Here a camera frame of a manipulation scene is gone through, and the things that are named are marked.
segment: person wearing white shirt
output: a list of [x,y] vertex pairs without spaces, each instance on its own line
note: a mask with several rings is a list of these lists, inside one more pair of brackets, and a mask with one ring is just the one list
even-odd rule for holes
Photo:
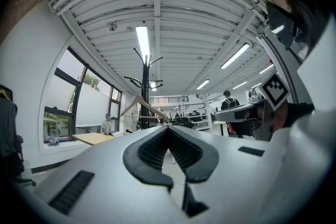
[[111,114],[110,113],[107,113],[105,115],[105,118],[106,120],[104,120],[104,122],[101,124],[101,128],[100,128],[100,132],[102,134],[105,134],[105,135],[111,135],[111,136],[114,136],[112,134],[112,122],[111,122]]

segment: window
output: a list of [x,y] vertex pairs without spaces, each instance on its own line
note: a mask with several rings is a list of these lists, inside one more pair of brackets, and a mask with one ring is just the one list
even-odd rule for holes
[[72,134],[100,133],[106,113],[119,130],[121,92],[82,62],[71,49],[60,60],[47,93],[43,121],[45,143],[71,141]]

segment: baseboard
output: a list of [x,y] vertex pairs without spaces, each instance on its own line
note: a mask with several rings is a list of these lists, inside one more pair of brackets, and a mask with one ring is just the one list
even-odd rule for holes
[[40,172],[43,172],[43,171],[46,171],[46,170],[54,169],[54,168],[57,168],[57,167],[63,165],[64,163],[66,163],[69,160],[70,159],[67,159],[67,160],[59,162],[59,163],[52,163],[52,164],[48,164],[48,165],[45,165],[45,166],[35,167],[35,168],[32,168],[31,171],[32,171],[33,174],[35,174],[35,173],[40,173]]

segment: black coat rack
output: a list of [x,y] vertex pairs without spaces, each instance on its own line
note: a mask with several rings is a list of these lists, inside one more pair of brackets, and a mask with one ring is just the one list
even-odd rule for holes
[[[143,64],[143,71],[142,71],[142,83],[135,79],[135,78],[130,78],[127,76],[124,76],[124,78],[126,79],[130,79],[131,82],[138,88],[141,88],[141,96],[143,98],[143,100],[148,104],[148,94],[149,94],[149,89],[155,89],[158,87],[161,87],[163,84],[160,83],[159,85],[156,85],[154,87],[151,87],[151,83],[153,82],[163,82],[163,80],[152,80],[149,81],[149,68],[151,67],[152,64],[154,64],[156,61],[161,60],[163,57],[161,56],[160,58],[157,58],[156,60],[151,62],[151,58],[152,56],[149,55],[149,57],[147,57],[147,55],[145,56],[145,60],[143,60],[142,56],[140,55],[140,53],[138,52],[138,50],[136,48],[133,48],[136,52],[136,54],[139,55],[142,64]],[[144,107],[143,105],[141,106],[141,110],[140,110],[140,116],[150,116],[149,115],[149,110],[148,108]],[[141,119],[141,129],[147,129],[149,128],[149,119],[148,118],[140,118]]]

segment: white corrugated ceiling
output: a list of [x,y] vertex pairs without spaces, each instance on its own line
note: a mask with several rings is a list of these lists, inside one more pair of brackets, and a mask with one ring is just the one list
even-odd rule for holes
[[[270,65],[258,44],[257,28],[267,17],[259,0],[52,0],[51,9],[65,19],[74,34],[99,58],[105,68],[133,93],[124,76],[142,79],[135,27],[148,27],[152,59],[151,79],[163,79],[152,95],[221,91],[244,81],[256,84],[259,72]],[[108,22],[117,29],[109,31]],[[220,66],[244,43],[251,47],[228,68]]]

